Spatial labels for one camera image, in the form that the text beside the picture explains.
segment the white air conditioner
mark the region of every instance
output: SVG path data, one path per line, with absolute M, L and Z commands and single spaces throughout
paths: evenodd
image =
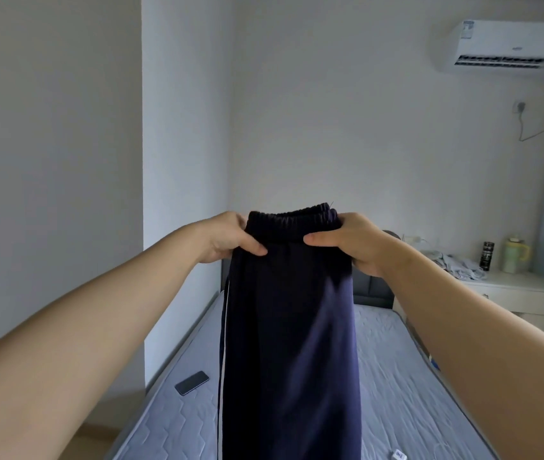
M 466 19 L 439 44 L 445 72 L 544 78 L 544 22 Z

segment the person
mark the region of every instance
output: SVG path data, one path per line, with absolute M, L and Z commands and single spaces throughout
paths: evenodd
M 544 332 L 471 291 L 366 217 L 307 245 L 385 279 L 503 459 L 544 459 Z M 0 459 L 57 458 L 199 262 L 266 248 L 227 212 L 184 226 L 0 339 Z

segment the light blue mattress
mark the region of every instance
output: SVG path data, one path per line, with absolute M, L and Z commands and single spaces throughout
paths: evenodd
M 106 460 L 215 460 L 223 295 L 153 385 Z M 399 316 L 355 305 L 363 460 L 489 460 L 496 456 L 439 381 Z M 184 397 L 174 385 L 197 371 L 210 380 Z

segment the sticker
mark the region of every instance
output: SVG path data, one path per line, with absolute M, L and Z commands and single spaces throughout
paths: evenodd
M 464 27 L 461 30 L 461 38 L 472 38 L 474 33 L 474 21 L 464 21 Z

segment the white stripe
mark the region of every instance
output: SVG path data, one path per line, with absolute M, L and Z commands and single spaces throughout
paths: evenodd
M 230 282 L 225 291 L 225 322 L 223 323 L 223 364 L 221 365 L 221 390 L 218 395 L 218 460 L 223 460 L 223 383 L 225 382 L 225 358 L 227 357 L 227 315 L 230 307 Z

